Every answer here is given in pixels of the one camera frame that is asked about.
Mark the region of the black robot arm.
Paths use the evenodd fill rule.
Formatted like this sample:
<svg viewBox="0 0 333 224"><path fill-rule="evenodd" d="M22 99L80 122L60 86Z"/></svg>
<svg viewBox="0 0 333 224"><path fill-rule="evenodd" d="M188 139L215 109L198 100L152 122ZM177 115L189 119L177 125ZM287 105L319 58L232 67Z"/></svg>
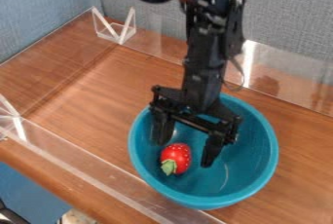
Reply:
<svg viewBox="0 0 333 224"><path fill-rule="evenodd" d="M169 0L141 0L160 4ZM242 117L222 103L226 65L240 54L244 37L242 16L246 0L177 0L185 15L187 54L177 89L153 86L149 103L152 140L163 145L180 122L203 131L207 141L200 166L212 165L222 147L236 140Z"/></svg>

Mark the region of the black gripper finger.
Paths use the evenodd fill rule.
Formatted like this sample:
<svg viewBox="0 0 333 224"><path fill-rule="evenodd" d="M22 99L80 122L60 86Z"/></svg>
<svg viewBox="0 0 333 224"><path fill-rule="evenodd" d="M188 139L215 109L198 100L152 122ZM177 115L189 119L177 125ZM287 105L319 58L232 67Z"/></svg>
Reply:
<svg viewBox="0 0 333 224"><path fill-rule="evenodd" d="M208 168L212 165L214 159L219 155L222 147L223 147L223 137L218 135L210 135L206 140L206 145L202 153L200 166L203 168Z"/></svg>
<svg viewBox="0 0 333 224"><path fill-rule="evenodd" d="M151 139L156 145L165 145L171 139L175 121L167 112L152 110Z"/></svg>

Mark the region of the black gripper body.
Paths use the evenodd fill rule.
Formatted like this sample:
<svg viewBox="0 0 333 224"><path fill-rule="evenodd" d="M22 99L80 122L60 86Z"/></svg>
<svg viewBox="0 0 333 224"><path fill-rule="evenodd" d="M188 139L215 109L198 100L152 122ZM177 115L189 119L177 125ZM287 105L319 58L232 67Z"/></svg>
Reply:
<svg viewBox="0 0 333 224"><path fill-rule="evenodd" d="M167 112L175 122L208 136L222 136L223 144L228 144L236 140L242 118L219 99L224 70L224 62L218 66L185 64L179 89L160 85L152 87L149 111Z"/></svg>

